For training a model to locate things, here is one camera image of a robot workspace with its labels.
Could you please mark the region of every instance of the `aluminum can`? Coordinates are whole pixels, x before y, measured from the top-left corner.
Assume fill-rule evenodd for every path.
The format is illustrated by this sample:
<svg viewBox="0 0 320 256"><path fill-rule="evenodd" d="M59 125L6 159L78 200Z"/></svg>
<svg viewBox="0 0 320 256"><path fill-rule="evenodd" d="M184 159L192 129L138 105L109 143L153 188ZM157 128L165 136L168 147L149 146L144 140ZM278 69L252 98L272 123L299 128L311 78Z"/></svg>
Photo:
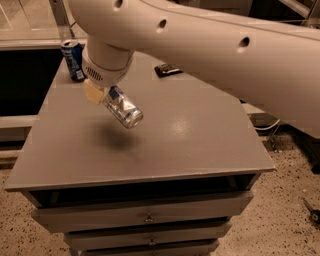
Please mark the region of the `aluminum can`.
<svg viewBox="0 0 320 256"><path fill-rule="evenodd" d="M61 44L61 52L66 59L70 77L76 82L82 82L86 78L82 70L82 50L77 40L66 40Z"/></svg>
<svg viewBox="0 0 320 256"><path fill-rule="evenodd" d="M110 88L102 104L128 129L135 127L143 118L141 110L117 85Z"/></svg>

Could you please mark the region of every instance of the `floor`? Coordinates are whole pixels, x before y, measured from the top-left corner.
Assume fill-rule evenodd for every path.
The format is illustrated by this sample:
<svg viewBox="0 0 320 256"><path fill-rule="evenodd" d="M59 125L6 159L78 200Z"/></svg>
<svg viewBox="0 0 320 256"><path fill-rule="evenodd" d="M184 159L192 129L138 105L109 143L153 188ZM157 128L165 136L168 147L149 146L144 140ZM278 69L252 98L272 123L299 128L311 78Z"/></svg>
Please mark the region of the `floor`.
<svg viewBox="0 0 320 256"><path fill-rule="evenodd" d="M255 183L254 199L231 219L231 230L211 256L320 255L320 227L310 221L302 202L305 197L320 208L320 175L310 171L308 157L290 129L277 138L278 153L266 137L260 138L277 171L263 174ZM16 152L12 154L6 158L14 159ZM61 234L49 234L31 219L34 207L21 194L3 190L10 172L0 170L0 255L70 255Z"/></svg>

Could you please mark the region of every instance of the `gray cabinet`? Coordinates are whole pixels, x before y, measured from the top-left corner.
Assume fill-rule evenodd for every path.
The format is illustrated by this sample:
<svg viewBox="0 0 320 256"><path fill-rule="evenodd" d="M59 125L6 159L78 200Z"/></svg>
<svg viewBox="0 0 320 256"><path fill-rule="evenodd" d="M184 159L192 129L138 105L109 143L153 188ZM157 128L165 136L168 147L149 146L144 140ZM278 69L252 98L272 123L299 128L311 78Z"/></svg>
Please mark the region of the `gray cabinet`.
<svg viewBox="0 0 320 256"><path fill-rule="evenodd" d="M208 254L274 170L237 99L160 63L136 54L119 84L145 115L128 131L62 62L7 181L84 256Z"/></svg>

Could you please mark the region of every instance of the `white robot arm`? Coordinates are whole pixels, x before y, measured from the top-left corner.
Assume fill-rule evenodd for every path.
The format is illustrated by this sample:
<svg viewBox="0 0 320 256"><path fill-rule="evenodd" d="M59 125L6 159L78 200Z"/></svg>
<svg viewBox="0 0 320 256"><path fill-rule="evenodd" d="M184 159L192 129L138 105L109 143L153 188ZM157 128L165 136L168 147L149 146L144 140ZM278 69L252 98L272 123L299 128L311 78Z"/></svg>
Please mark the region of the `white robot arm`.
<svg viewBox="0 0 320 256"><path fill-rule="evenodd" d="M320 33L165 0L69 0L85 72L112 86L140 51L320 138Z"/></svg>

